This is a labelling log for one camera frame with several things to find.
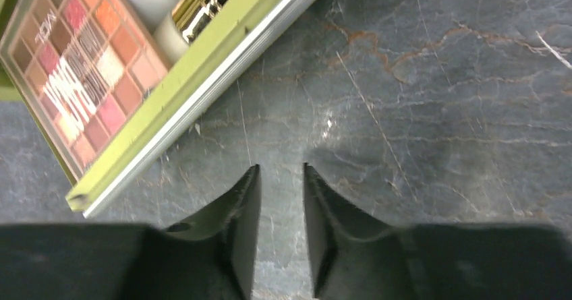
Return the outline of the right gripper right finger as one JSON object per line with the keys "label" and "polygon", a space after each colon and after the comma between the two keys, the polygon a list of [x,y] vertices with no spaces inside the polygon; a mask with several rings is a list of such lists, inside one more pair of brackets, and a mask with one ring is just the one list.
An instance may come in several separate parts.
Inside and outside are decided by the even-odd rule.
{"label": "right gripper right finger", "polygon": [[395,231],[338,194],[308,163],[303,174],[314,297],[402,299],[403,252]]}

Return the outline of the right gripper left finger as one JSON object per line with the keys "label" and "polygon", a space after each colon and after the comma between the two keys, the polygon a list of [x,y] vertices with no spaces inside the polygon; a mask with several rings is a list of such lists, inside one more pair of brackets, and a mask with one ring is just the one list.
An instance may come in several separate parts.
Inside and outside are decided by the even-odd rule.
{"label": "right gripper left finger", "polygon": [[255,164],[223,195],[165,229],[189,247],[174,258],[169,299],[251,299],[261,194]]}

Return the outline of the pink eyeshadow palette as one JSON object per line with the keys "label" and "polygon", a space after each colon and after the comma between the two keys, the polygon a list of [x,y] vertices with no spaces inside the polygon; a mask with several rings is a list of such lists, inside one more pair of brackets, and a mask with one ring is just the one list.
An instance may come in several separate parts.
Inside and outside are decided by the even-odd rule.
{"label": "pink eyeshadow palette", "polygon": [[127,0],[17,0],[1,60],[72,180],[171,66]]}

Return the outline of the green metal drawer box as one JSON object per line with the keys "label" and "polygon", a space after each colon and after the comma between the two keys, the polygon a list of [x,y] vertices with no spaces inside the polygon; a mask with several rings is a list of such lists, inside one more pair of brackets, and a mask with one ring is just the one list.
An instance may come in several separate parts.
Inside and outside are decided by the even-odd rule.
{"label": "green metal drawer box", "polygon": [[[170,63],[167,75],[144,104],[77,180],[70,179],[62,167],[2,60],[1,99],[20,99],[27,106],[71,183],[65,197],[68,206],[88,218],[158,158],[313,2],[228,0],[181,59]],[[1,0],[1,39],[16,3]],[[149,33],[155,41],[154,32]]]}

